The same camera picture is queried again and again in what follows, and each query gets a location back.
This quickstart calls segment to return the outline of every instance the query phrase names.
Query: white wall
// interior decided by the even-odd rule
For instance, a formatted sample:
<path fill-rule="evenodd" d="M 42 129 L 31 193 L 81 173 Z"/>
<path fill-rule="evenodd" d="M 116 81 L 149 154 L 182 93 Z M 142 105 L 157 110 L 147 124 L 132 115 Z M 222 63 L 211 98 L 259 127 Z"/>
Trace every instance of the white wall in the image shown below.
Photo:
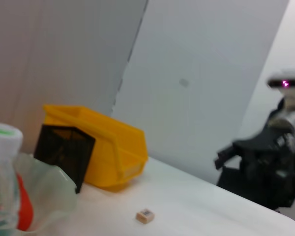
<path fill-rule="evenodd" d="M 109 115 L 146 0 L 0 0 L 0 121 L 35 148 L 43 104 Z"/>
<path fill-rule="evenodd" d="M 247 137 L 260 130 L 269 112 L 277 106 L 282 95 L 270 90 L 266 81 L 273 72 L 281 69 L 295 69 L 295 0 L 290 0 L 244 116 L 239 136 Z M 281 212 L 295 220 L 295 203 L 291 209 L 282 209 Z"/>
<path fill-rule="evenodd" d="M 150 0 L 112 116 L 142 128 L 149 154 L 216 183 L 285 0 Z"/>

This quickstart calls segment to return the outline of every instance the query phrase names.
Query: plastic bottle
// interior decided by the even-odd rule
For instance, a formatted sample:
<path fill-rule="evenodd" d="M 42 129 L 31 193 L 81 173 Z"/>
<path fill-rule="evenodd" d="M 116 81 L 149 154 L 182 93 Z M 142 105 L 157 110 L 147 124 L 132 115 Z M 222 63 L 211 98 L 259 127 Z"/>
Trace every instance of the plastic bottle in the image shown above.
<path fill-rule="evenodd" d="M 0 123 L 0 236 L 16 234 L 20 199 L 13 160 L 22 140 L 20 130 Z"/>

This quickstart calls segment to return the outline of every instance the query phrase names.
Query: black mesh container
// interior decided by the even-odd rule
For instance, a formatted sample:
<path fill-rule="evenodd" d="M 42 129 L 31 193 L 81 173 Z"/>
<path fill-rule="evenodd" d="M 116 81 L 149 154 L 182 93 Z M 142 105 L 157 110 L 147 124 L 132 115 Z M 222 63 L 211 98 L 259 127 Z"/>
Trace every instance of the black mesh container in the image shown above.
<path fill-rule="evenodd" d="M 34 158 L 59 166 L 77 185 L 79 193 L 95 138 L 75 127 L 42 125 Z"/>

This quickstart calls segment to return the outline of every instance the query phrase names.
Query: yellow plastic bin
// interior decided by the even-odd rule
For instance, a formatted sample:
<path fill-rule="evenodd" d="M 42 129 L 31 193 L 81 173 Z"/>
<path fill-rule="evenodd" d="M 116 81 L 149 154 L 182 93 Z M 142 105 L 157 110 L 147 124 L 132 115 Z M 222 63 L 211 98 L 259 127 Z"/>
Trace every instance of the yellow plastic bin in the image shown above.
<path fill-rule="evenodd" d="M 85 107 L 45 105 L 45 124 L 74 126 L 96 139 L 84 181 L 121 185 L 140 175 L 148 160 L 144 132 Z"/>

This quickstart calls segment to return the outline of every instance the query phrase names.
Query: white table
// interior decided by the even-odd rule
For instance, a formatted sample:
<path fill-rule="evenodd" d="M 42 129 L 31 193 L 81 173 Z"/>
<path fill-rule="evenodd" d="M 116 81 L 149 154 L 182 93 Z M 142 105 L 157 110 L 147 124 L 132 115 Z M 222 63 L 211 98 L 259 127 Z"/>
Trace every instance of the white table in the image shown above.
<path fill-rule="evenodd" d="M 136 212 L 155 219 L 144 225 Z M 77 208 L 44 236 L 295 236 L 295 221 L 150 158 L 121 192 L 84 184 Z"/>

